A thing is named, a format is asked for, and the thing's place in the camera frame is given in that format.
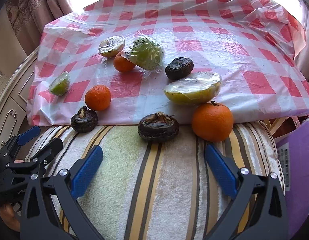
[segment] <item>dark brown water chestnut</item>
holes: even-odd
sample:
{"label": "dark brown water chestnut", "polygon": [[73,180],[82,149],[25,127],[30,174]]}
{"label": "dark brown water chestnut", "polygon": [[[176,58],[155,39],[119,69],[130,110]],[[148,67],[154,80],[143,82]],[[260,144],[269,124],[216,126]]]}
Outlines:
{"label": "dark brown water chestnut", "polygon": [[150,114],[141,119],[138,133],[144,140],[151,142],[166,142],[179,133],[179,123],[163,112]]}
{"label": "dark brown water chestnut", "polygon": [[98,123],[98,115],[86,106],[80,108],[77,114],[71,118],[71,127],[78,133],[92,131]]}
{"label": "dark brown water chestnut", "polygon": [[191,73],[194,63],[187,57],[175,58],[165,69],[166,75],[170,80],[179,80]]}

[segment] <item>orange fruit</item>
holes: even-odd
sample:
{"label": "orange fruit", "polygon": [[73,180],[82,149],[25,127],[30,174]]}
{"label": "orange fruit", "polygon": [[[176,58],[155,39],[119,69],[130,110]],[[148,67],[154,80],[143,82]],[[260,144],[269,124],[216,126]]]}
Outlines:
{"label": "orange fruit", "polygon": [[104,85],[92,87],[85,95],[84,101],[91,110],[102,111],[109,107],[111,94],[109,88]]}
{"label": "orange fruit", "polygon": [[124,51],[121,51],[114,58],[113,66],[116,70],[124,73],[133,70],[136,65],[127,60]]}
{"label": "orange fruit", "polygon": [[199,106],[192,116],[192,130],[202,139],[210,142],[225,140],[231,133],[234,119],[230,109],[211,101]]}

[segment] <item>curtain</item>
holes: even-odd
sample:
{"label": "curtain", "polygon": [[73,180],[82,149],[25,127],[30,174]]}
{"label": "curtain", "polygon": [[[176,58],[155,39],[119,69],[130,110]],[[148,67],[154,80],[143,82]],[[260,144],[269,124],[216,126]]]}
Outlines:
{"label": "curtain", "polygon": [[7,0],[6,8],[16,37],[27,55],[38,47],[47,23],[72,12],[69,0]]}

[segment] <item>cabinet drawer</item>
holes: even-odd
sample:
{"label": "cabinet drawer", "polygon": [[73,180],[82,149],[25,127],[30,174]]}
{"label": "cabinet drawer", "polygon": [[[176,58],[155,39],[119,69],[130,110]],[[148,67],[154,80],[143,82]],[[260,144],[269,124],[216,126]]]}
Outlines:
{"label": "cabinet drawer", "polygon": [[0,149],[12,135],[18,133],[25,116],[26,111],[8,97],[0,113]]}
{"label": "cabinet drawer", "polygon": [[10,94],[13,100],[16,101],[25,111],[27,110],[29,90],[33,81],[35,62],[36,60],[28,67]]}

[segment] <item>plastic tablecloth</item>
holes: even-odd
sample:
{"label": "plastic tablecloth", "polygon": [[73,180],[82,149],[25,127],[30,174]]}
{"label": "plastic tablecloth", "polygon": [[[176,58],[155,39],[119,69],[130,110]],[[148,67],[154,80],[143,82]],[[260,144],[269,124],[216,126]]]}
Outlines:
{"label": "plastic tablecloth", "polygon": [[[27,117],[33,125],[69,124],[84,95],[103,84],[112,95],[99,124],[137,124],[151,113],[174,115],[189,124],[195,106],[178,106],[164,95],[164,71],[136,67],[120,73],[99,55],[102,40],[123,35],[126,48],[140,34],[156,38],[165,64],[188,57],[194,70],[221,74],[214,99],[228,106],[235,122],[309,115],[309,85],[293,58],[305,46],[304,29],[272,0],[100,0],[44,28]],[[56,97],[49,84],[62,72],[69,92]]]}

